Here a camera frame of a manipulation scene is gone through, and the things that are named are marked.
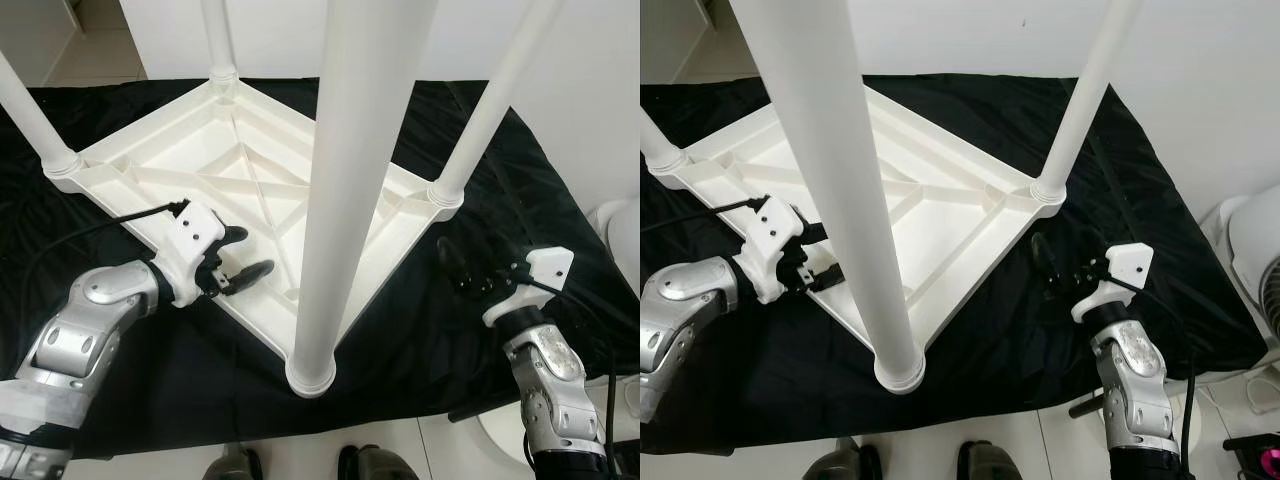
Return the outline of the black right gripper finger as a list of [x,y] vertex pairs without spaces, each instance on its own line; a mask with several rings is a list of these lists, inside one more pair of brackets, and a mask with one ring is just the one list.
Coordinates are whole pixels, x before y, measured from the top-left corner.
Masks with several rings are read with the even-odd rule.
[[447,236],[438,238],[438,262],[451,285],[471,285],[471,273],[465,252]]
[[1030,236],[1032,264],[1038,275],[1046,282],[1059,280],[1059,268],[1056,257],[1042,232],[1033,232]]

